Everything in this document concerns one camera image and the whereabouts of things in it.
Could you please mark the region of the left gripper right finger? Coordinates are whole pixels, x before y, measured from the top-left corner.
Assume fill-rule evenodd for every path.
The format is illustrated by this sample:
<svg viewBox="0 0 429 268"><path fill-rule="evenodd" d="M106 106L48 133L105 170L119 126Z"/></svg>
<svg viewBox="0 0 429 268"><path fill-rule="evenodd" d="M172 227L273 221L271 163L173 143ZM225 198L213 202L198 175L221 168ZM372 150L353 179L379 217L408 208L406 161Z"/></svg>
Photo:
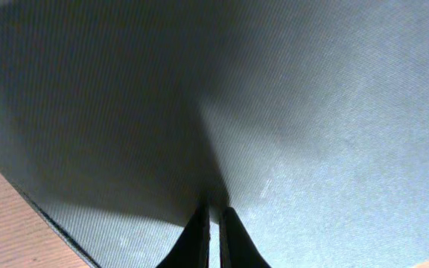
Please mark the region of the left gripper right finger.
<svg viewBox="0 0 429 268"><path fill-rule="evenodd" d="M270 268L232 207L220 218L220 266L222 268Z"/></svg>

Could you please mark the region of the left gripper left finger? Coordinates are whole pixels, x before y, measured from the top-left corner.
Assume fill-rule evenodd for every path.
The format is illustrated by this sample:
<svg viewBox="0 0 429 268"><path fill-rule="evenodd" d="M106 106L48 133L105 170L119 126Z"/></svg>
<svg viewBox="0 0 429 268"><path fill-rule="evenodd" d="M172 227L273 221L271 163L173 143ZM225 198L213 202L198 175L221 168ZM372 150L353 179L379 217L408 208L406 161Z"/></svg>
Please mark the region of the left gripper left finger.
<svg viewBox="0 0 429 268"><path fill-rule="evenodd" d="M176 243L157 268L206 268L209 266L209 209L200 206Z"/></svg>

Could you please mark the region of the dark green box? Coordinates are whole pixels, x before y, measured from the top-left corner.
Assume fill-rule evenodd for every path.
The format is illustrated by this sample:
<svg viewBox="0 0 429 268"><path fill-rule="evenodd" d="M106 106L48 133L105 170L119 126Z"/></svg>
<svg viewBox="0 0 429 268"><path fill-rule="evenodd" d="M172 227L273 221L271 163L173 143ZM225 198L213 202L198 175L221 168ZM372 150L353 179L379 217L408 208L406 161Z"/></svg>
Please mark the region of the dark green box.
<svg viewBox="0 0 429 268"><path fill-rule="evenodd" d="M273 267L410 267L429 1L0 1L0 173L93 266L205 203Z"/></svg>

